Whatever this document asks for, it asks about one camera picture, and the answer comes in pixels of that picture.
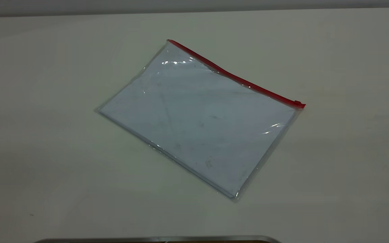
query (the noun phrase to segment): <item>red zipper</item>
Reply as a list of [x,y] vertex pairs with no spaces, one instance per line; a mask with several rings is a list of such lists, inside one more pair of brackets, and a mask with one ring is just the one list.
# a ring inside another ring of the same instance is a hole
[[222,74],[222,75],[224,75],[224,76],[226,76],[226,77],[232,79],[233,81],[235,81],[235,82],[237,82],[237,83],[240,83],[240,84],[246,86],[247,88],[250,87],[250,89],[254,89],[254,90],[258,91],[259,93],[262,93],[262,94],[264,94],[264,95],[266,95],[266,96],[269,96],[269,97],[271,97],[271,98],[273,98],[273,99],[275,99],[275,100],[278,100],[278,101],[280,101],[280,102],[282,102],[282,103],[285,103],[285,104],[287,104],[287,105],[289,105],[289,106],[293,106],[293,107],[295,107],[295,108],[303,109],[304,106],[306,106],[305,104],[303,104],[303,103],[301,103],[301,102],[299,102],[299,101],[297,101],[297,100],[295,100],[295,101],[289,100],[289,99],[287,99],[287,98],[284,98],[283,96],[280,96],[280,95],[278,95],[278,94],[276,94],[276,93],[273,93],[273,92],[271,92],[271,91],[269,91],[269,90],[266,90],[266,89],[264,89],[264,88],[262,88],[262,87],[259,87],[259,86],[257,86],[256,84],[250,83],[250,82],[247,81],[247,80],[244,80],[244,79],[242,79],[242,78],[240,78],[240,77],[237,77],[237,76],[231,74],[230,72],[225,71],[225,70],[222,69],[221,67],[215,65],[215,63],[211,62],[210,60],[206,59],[205,57],[202,57],[201,55],[197,54],[196,52],[194,52],[194,51],[188,49],[187,47],[181,45],[180,43],[178,43],[178,42],[176,42],[176,41],[174,41],[174,40],[168,40],[168,41],[169,41],[170,43],[174,44],[175,46],[177,46],[178,48],[182,49],[183,51],[187,52],[188,54],[192,55],[192,56],[195,57],[197,60],[199,60],[199,61],[205,63],[206,65],[208,65],[208,66],[214,68],[214,69],[217,70],[220,74]]

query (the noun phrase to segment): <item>plastic pouch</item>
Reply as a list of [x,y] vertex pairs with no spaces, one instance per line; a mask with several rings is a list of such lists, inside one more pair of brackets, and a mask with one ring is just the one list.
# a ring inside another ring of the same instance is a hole
[[304,106],[168,40],[99,112],[237,198]]

